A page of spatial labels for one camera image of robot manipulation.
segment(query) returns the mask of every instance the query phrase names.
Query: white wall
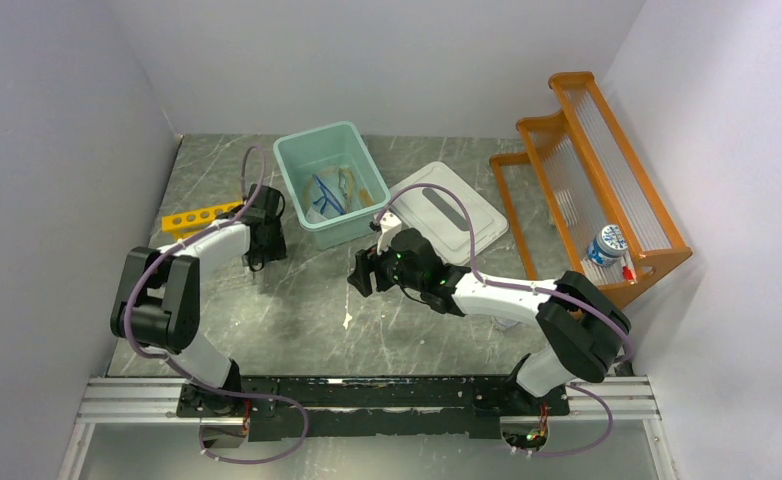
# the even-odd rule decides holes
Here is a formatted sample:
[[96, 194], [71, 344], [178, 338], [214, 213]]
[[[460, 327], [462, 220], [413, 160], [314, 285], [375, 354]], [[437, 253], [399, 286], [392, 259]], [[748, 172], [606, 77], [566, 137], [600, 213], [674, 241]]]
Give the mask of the white wall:
[[649, 0], [604, 87], [696, 252], [628, 310], [681, 478], [782, 478], [782, 1]]
[[514, 137], [603, 74], [644, 0], [108, 0], [183, 133]]
[[101, 0], [0, 0], [0, 478], [55, 478], [175, 142]]

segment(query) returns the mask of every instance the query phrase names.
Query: orange wooden rack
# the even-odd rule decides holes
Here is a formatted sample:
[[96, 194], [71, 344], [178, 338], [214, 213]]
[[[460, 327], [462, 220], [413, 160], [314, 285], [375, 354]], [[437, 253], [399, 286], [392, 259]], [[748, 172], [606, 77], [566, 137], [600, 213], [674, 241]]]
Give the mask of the orange wooden rack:
[[[571, 269], [584, 272], [612, 302], [624, 307], [691, 256], [591, 72], [558, 73], [550, 88], [561, 110], [518, 120], [526, 152], [491, 157], [509, 226], [527, 278], [535, 266], [506, 184], [503, 168], [531, 165], [541, 184]], [[585, 250], [606, 224], [621, 227], [634, 279], [623, 265], [600, 267]]]

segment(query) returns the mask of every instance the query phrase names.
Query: black mounting plate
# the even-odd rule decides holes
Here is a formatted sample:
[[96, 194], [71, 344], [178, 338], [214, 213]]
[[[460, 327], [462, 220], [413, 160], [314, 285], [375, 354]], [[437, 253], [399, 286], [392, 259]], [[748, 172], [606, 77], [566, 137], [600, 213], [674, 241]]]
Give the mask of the black mounting plate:
[[[245, 392], [275, 393], [309, 409], [311, 437], [438, 435], [501, 438], [500, 417], [538, 416], [546, 403], [551, 416], [569, 413], [565, 387], [536, 398], [511, 375], [380, 377], [242, 377]], [[242, 416], [236, 408], [226, 416]], [[176, 415], [223, 417], [208, 409], [196, 387], [185, 385]], [[298, 437], [303, 419], [284, 402], [252, 401], [249, 441]]]

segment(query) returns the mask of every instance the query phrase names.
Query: yellow test tube rack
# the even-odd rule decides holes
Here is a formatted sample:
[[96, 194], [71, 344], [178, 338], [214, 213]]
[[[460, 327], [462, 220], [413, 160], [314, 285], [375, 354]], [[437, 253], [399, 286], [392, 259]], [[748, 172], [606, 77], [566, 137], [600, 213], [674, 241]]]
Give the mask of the yellow test tube rack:
[[161, 217], [161, 230], [173, 236], [173, 240], [181, 240], [199, 232], [211, 223], [218, 215], [232, 210], [243, 202], [222, 203], [211, 207], [200, 208], [175, 215]]

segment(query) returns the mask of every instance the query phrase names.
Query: wire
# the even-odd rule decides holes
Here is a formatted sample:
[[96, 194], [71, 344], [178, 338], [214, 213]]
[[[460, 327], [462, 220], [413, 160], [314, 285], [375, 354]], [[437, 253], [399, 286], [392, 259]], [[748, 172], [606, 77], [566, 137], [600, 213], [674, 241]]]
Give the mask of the wire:
[[[533, 292], [533, 293], [541, 293], [543, 295], [550, 295], [552, 297], [558, 298], [560, 300], [566, 301], [568, 303], [572, 303], [576, 305], [577, 307], [581, 308], [582, 310], [585, 310], [586, 312], [594, 315], [597, 317], [600, 321], [602, 321], [604, 324], [606, 324], [607, 327], [611, 328], [613, 332], [618, 336], [618, 338], [621, 339], [624, 346], [624, 354], [619, 356], [615, 359], [615, 362], [624, 362], [626, 360], [629, 360], [632, 358], [633, 354], [635, 353], [635, 348], [633, 347], [632, 341], [629, 339], [627, 334], [621, 330], [621, 328], [615, 324], [612, 320], [609, 319], [606, 315], [603, 315], [602, 312], [597, 310], [596, 308], [592, 307], [591, 305], [583, 302], [582, 300], [576, 299], [574, 297], [571, 297], [570, 295], [566, 295], [562, 292], [557, 292], [555, 290], [550, 290], [547, 288], [541, 288], [541, 287], [531, 287], [529, 285], [523, 285], [518, 283], [511, 283], [511, 282], [501, 282], [497, 280], [489, 280], [482, 276], [482, 273], [479, 272], [479, 269], [476, 266], [476, 238], [474, 235], [474, 229], [473, 229], [473, 222], [471, 222], [470, 214], [468, 213], [467, 208], [465, 208], [465, 205], [462, 203], [462, 201], [459, 199], [458, 196], [456, 196], [455, 193], [451, 192], [445, 187], [442, 187], [441, 185], [437, 185], [434, 183], [413, 183], [399, 192], [395, 193], [390, 200], [388, 200], [388, 203], [385, 204], [384, 207], [379, 211], [379, 213], [376, 214], [374, 217], [374, 221], [376, 223], [379, 223], [379, 220], [382, 219], [382, 217], [385, 215], [386, 212], [388, 212], [388, 209], [391, 208], [391, 204], [394, 203], [400, 196], [409, 190], [415, 189], [415, 188], [432, 188], [441, 192], [446, 193], [450, 198], [453, 199], [453, 201], [456, 202], [456, 205], [459, 206], [459, 209], [462, 211], [462, 215], [465, 217], [465, 222], [468, 224], [468, 232], [470, 233], [470, 241], [471, 241], [471, 248], [470, 248], [470, 268], [471, 273], [473, 274], [474, 278], [479, 280], [484, 285], [490, 285], [494, 287], [499, 288], [507, 288], [511, 290], [521, 290], [521, 291], [527, 291], [527, 292]], [[603, 406], [603, 409], [606, 410], [606, 417], [608, 419], [608, 423], [606, 424], [606, 430], [603, 432], [603, 434], [595, 441], [589, 443], [588, 445], [585, 445], [580, 448], [575, 448], [573, 450], [565, 450], [563, 452], [544, 452], [544, 453], [538, 453], [538, 452], [530, 452], [532, 455], [536, 455], [539, 457], [566, 457], [569, 455], [576, 455], [579, 453], [586, 452], [588, 450], [591, 450], [592, 448], [596, 447], [597, 445], [600, 445], [603, 443], [606, 438], [609, 437], [609, 434], [612, 433], [612, 426], [614, 425], [614, 418], [612, 418], [612, 410], [609, 409], [609, 406], [606, 405], [606, 402], [600, 398], [599, 396], [595, 395], [594, 393], [591, 393], [590, 391], [577, 387], [574, 385], [565, 385], [568, 388], [572, 388], [574, 390], [577, 390], [579, 392], [582, 392], [589, 397], [597, 400], [600, 405]]]
[[635, 353], [635, 348], [633, 347], [632, 341], [629, 339], [627, 334], [621, 330], [621, 328], [615, 324], [612, 320], [609, 319], [606, 315], [603, 315], [602, 312], [597, 310], [596, 308], [592, 307], [591, 305], [583, 302], [582, 300], [576, 299], [574, 297], [571, 297], [570, 295], [566, 295], [562, 292], [557, 292], [555, 290], [549, 290], [541, 287], [531, 287], [529, 285], [524, 284], [518, 284], [518, 283], [511, 283], [511, 282], [501, 282], [498, 280], [489, 280], [482, 276], [482, 273], [480, 273], [479, 269], [476, 266], [476, 238], [474, 235], [474, 229], [473, 229], [473, 222], [471, 222], [470, 214], [468, 213], [467, 208], [465, 208], [465, 205], [462, 203], [462, 201], [459, 199], [459, 197], [456, 196], [455, 193], [451, 192], [445, 187], [442, 187], [441, 185], [436, 185], [434, 183], [413, 183], [406, 188], [403, 188], [399, 192], [395, 193], [390, 200], [388, 200], [388, 203], [385, 204], [384, 207], [382, 207], [382, 210], [379, 211], [379, 213], [376, 214], [374, 217], [375, 222], [379, 222], [379, 220], [382, 219], [382, 217], [385, 215], [385, 213], [388, 211], [388, 209], [391, 208], [391, 204], [394, 203], [395, 200], [400, 198], [400, 196], [409, 190], [415, 189], [415, 188], [432, 188], [441, 192], [446, 193], [450, 198], [453, 199], [453, 201], [456, 202], [456, 205], [459, 206], [459, 209], [462, 211], [462, 215], [465, 217], [465, 222], [468, 224], [468, 233], [470, 234], [470, 241], [471, 241], [471, 248], [470, 248], [470, 268], [471, 273], [473, 274], [474, 278], [479, 280], [481, 283], [485, 285], [490, 285], [494, 287], [500, 287], [500, 288], [507, 288], [511, 290], [521, 290], [526, 292], [533, 292], [533, 293], [541, 293], [544, 295], [551, 295], [553, 297], [559, 298], [561, 300], [564, 300], [568, 303], [572, 303], [576, 305], [577, 307], [585, 310], [586, 312], [594, 315], [597, 317], [601, 322], [606, 324], [607, 327], [611, 328], [612, 331], [615, 332], [615, 335], [618, 336], [618, 338], [623, 342], [624, 346], [624, 354], [620, 357], [615, 359], [615, 362], [625, 362], [632, 358], [633, 354]]
[[[350, 204], [351, 204], [351, 202], [353, 200], [353, 190], [356, 187], [356, 177], [353, 175], [353, 172], [349, 168], [333, 165], [333, 166], [326, 167], [324, 169], [318, 170], [312, 176], [316, 175], [318, 177], [321, 177], [321, 176], [327, 176], [328, 177], [329, 175], [331, 175], [331, 172], [335, 171], [335, 170], [337, 170], [337, 175], [338, 175], [338, 189], [341, 191], [341, 194], [344, 196], [344, 200], [345, 200], [344, 206], [343, 206], [344, 207], [344, 213], [351, 213], [353, 210], [351, 209]], [[341, 187], [341, 174], [342, 173], [349, 179], [349, 183], [345, 182], [346, 191], [345, 191], [344, 188]], [[309, 205], [309, 193], [311, 192], [311, 187], [312, 186], [317, 186], [317, 184], [314, 182], [314, 178], [312, 178], [311, 180], [307, 181], [305, 188], [303, 188], [303, 197], [302, 197], [303, 198], [303, 205], [306, 205], [306, 206]]]
[[244, 206], [241, 207], [240, 210], [238, 210], [235, 215], [226, 220], [225, 222], [218, 223], [218, 224], [212, 224], [208, 227], [200, 230], [199, 232], [191, 235], [190, 237], [186, 238], [183, 241], [180, 241], [173, 245], [172, 247], [168, 248], [164, 252], [161, 253], [156, 259], [153, 261], [152, 264], [150, 264], [149, 267], [147, 267], [146, 270], [144, 270], [144, 273], [141, 275], [141, 278], [138, 279], [138, 281], [135, 283], [135, 286], [132, 288], [132, 293], [129, 294], [129, 299], [126, 301], [126, 308], [123, 311], [123, 336], [126, 338], [126, 341], [129, 342], [129, 346], [132, 348], [132, 351], [134, 351], [136, 354], [138, 354], [141, 357], [148, 358], [148, 359], [159, 359], [159, 360], [165, 360], [167, 365], [170, 366], [176, 373], [178, 373], [183, 378], [187, 379], [189, 382], [199, 386], [200, 388], [203, 388], [205, 390], [208, 390], [212, 393], [215, 393], [217, 395], [221, 396], [227, 396], [227, 397], [233, 397], [233, 398], [240, 398], [243, 400], [272, 400], [272, 401], [279, 401], [279, 402], [285, 402], [287, 404], [293, 405], [297, 410], [299, 410], [300, 414], [303, 417], [303, 430], [300, 433], [300, 437], [297, 439], [297, 442], [292, 445], [287, 450], [283, 451], [282, 453], [279, 453], [277, 455], [274, 455], [272, 457], [268, 458], [262, 458], [259, 460], [240, 460], [240, 459], [234, 459], [234, 458], [228, 458], [228, 457], [221, 457], [219, 455], [215, 455], [208, 451], [208, 449], [205, 448], [203, 442], [202, 442], [202, 432], [200, 434], [200, 445], [202, 446], [202, 453], [206, 455], [209, 458], [219, 460], [226, 463], [235, 463], [239, 465], [258, 465], [261, 463], [269, 463], [273, 462], [275, 460], [279, 460], [280, 458], [287, 457], [288, 455], [294, 453], [297, 451], [298, 448], [305, 442], [306, 437], [308, 437], [309, 432], [309, 414], [305, 407], [303, 407], [299, 402], [294, 400], [293, 398], [285, 397], [282, 395], [275, 395], [275, 394], [269, 394], [269, 393], [244, 393], [244, 392], [233, 392], [230, 390], [224, 390], [222, 388], [215, 387], [214, 385], [209, 385], [197, 378], [195, 378], [193, 375], [191, 375], [188, 371], [183, 369], [181, 366], [179, 366], [176, 362], [174, 362], [166, 353], [150, 353], [147, 352], [141, 347], [141, 344], [138, 343], [138, 341], [135, 339], [134, 335], [132, 334], [132, 309], [134, 308], [135, 304], [138, 301], [138, 296], [141, 294], [141, 291], [144, 289], [144, 287], [147, 284], [147, 281], [149, 281], [150, 277], [155, 273], [155, 271], [158, 269], [159, 265], [161, 265], [168, 257], [172, 256], [179, 250], [182, 250], [184, 248], [187, 248], [190, 245], [193, 245], [194, 243], [200, 241], [202, 238], [205, 238], [206, 236], [212, 234], [213, 232], [216, 232], [220, 230], [221, 228], [228, 227], [235, 222], [237, 222], [246, 212], [246, 210], [250, 207], [250, 205], [255, 202], [256, 197], [258, 197], [259, 192], [261, 191], [261, 186], [264, 183], [264, 174], [267, 169], [267, 156], [264, 153], [264, 149], [260, 145], [250, 145], [250, 147], [247, 149], [247, 152], [244, 154], [244, 160], [241, 163], [241, 192], [242, 197], [244, 194], [246, 194], [247, 191], [247, 185], [246, 185], [246, 178], [245, 173], [247, 169], [247, 159], [250, 156], [250, 152], [253, 150], [257, 150], [259, 154], [261, 155], [261, 173], [259, 174], [259, 179], [257, 182], [258, 188], [256, 188], [252, 194], [250, 194], [249, 198], [244, 202]]
[[244, 400], [244, 405], [247, 406], [247, 409], [244, 411], [244, 418], [241, 421], [241, 432], [246, 435], [250, 431], [250, 401]]
[[[582, 387], [577, 387], [576, 385], [571, 384], [565, 384], [566, 387], [576, 390], [580, 393], [584, 393], [588, 395], [589, 397], [593, 398], [594, 400], [597, 400], [597, 403], [599, 403], [603, 410], [606, 410], [606, 430], [603, 431], [603, 434], [597, 437], [597, 440], [594, 440], [591, 443], [588, 443], [586, 445], [583, 445], [578, 448], [573, 448], [571, 450], [562, 450], [560, 452], [535, 452], [532, 450], [523, 450], [526, 453], [531, 454], [533, 457], [544, 457], [544, 458], [559, 458], [559, 457], [569, 457], [571, 455], [578, 455], [580, 453], [585, 453], [592, 448], [596, 447], [597, 445], [600, 445], [603, 443], [607, 438], [609, 438], [609, 435], [612, 433], [612, 427], [615, 425], [615, 419], [612, 417], [612, 409], [609, 408], [609, 405], [606, 405], [606, 402], [600, 398], [599, 395], [596, 393], [592, 393], [589, 390], [586, 390]], [[511, 448], [508, 445], [501, 445], [501, 448]]]
[[400, 285], [399, 283], [397, 285], [400, 286], [400, 290], [403, 291], [403, 295], [405, 295], [406, 298], [408, 298], [409, 300], [412, 300], [414, 302], [417, 302], [417, 303], [420, 303], [420, 304], [423, 304], [423, 305], [428, 305], [428, 303], [424, 302], [423, 300], [418, 300], [417, 298], [409, 295], [409, 292], [407, 292], [406, 289], [402, 285]]
[[547, 429], [550, 426], [550, 412], [549, 407], [547, 406], [547, 402], [542, 403], [539, 408], [539, 418], [538, 418], [538, 431], [541, 432], [541, 435], [547, 436]]

